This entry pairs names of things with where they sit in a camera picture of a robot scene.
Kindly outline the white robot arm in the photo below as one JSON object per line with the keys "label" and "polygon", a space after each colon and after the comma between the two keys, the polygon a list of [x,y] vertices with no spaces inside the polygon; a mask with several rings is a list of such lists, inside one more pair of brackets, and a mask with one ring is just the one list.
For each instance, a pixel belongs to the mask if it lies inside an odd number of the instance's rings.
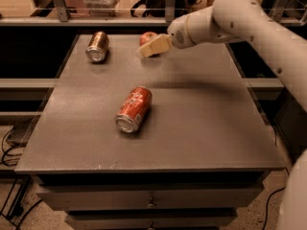
{"label": "white robot arm", "polygon": [[[213,5],[175,19],[165,34],[143,43],[138,55],[148,58],[172,47],[240,38],[271,68],[307,111],[307,41],[275,22],[256,0],[214,0]],[[307,228],[307,150],[296,160],[286,185],[275,230]]]}

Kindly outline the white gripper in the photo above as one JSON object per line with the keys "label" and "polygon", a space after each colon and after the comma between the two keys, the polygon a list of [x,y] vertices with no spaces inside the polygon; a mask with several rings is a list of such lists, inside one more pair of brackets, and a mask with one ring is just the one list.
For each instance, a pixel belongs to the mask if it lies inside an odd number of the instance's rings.
{"label": "white gripper", "polygon": [[137,50],[142,58],[149,58],[169,51],[172,43],[179,49],[193,47],[204,42],[219,43],[222,29],[215,23],[213,7],[194,11],[175,19],[167,29],[168,34],[158,34]]}

